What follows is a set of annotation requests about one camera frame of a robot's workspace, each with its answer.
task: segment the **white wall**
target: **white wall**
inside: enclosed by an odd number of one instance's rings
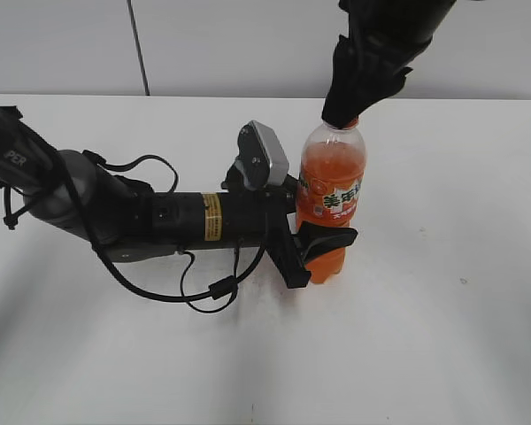
[[[153,95],[323,97],[336,0],[133,0]],[[458,0],[403,97],[531,98],[531,0]],[[141,94],[125,0],[0,0],[0,92]]]
[[[0,93],[143,93],[123,0],[0,0]]]

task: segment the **black cylinder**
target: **black cylinder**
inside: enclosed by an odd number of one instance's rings
[[[14,107],[0,107],[0,180],[26,191],[51,184],[51,161],[32,140]]]
[[[366,5],[363,19],[366,29],[397,42],[425,44],[431,41],[456,0],[372,0],[363,3]]]
[[[191,250],[258,246],[264,211],[253,194],[158,193],[151,203],[152,237]]]

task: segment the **orange liquid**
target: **orange liquid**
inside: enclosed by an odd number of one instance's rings
[[[329,186],[349,185],[362,178],[366,168],[366,156],[358,148],[347,143],[315,143],[309,146],[302,158],[302,172],[314,179],[328,183]],[[310,211],[303,193],[297,193],[296,224],[301,227],[303,221],[309,221],[319,226],[348,227],[353,213],[339,220],[327,220],[315,216]],[[307,265],[312,273],[311,282],[324,283],[332,274],[340,273],[344,264],[346,250],[344,248],[331,251]]]

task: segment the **bottle neck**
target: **bottle neck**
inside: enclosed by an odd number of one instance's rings
[[[342,128],[331,126],[326,121],[323,121],[323,122],[325,123],[325,126],[330,128],[331,130],[334,130],[334,131],[347,131],[347,130],[352,130],[353,128],[355,128],[358,125],[358,117],[356,117],[354,120],[352,120],[351,122],[349,122],[347,125],[345,125]]]

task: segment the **robotic arm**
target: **robotic arm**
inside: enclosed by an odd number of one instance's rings
[[[349,37],[340,37],[334,77],[322,117],[343,127],[370,105],[395,95],[411,71],[406,67],[430,44],[433,32],[456,0],[341,0],[350,19]],[[88,240],[110,273],[135,294],[163,302],[235,298],[238,284],[265,252],[288,288],[303,288],[305,265],[318,256],[351,245],[352,228],[304,223],[296,235],[287,214],[295,211],[296,179],[274,131],[256,121],[238,135],[239,154],[222,182],[224,192],[177,193],[178,175],[153,155],[113,166],[94,152],[57,151],[20,119],[16,107],[0,107],[0,188],[4,223],[15,228],[30,212],[39,220]],[[165,193],[145,182],[112,175],[144,160],[164,162],[175,181]],[[10,195],[25,206],[12,212]],[[248,269],[192,296],[166,296],[142,290],[114,266],[187,250],[258,246]]]

